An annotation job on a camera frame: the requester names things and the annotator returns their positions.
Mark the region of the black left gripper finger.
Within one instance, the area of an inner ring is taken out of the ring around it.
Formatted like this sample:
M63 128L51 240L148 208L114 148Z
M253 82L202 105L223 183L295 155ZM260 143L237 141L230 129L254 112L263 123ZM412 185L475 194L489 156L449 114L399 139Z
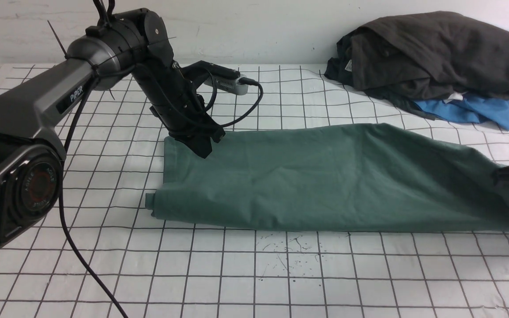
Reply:
M206 159L212 153L211 137L208 135L185 136L184 144L202 159Z
M214 143L218 144L218 143L220 143L222 138L224 138L225 135L226 135L226 132L224 131L223 128L216 128L212 132L212 141L214 141Z

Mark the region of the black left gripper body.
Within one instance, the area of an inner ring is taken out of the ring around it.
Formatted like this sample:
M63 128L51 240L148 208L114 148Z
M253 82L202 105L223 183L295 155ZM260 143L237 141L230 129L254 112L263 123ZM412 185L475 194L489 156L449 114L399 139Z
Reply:
M184 143L185 136L203 134L212 141L214 129L222 128L207 114L204 100L179 68L164 67L160 62L142 62L135 65L132 76L168 134L177 141Z

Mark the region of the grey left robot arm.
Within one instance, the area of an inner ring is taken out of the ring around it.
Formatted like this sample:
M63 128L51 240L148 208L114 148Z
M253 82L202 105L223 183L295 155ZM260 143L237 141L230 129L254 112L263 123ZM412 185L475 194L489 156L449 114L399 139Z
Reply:
M55 206L67 156L55 128L91 92L133 75L169 135L196 155L207 157L225 135L191 68L174 60L163 19L146 8L98 8L98 24L69 45L62 63L0 94L0 249Z

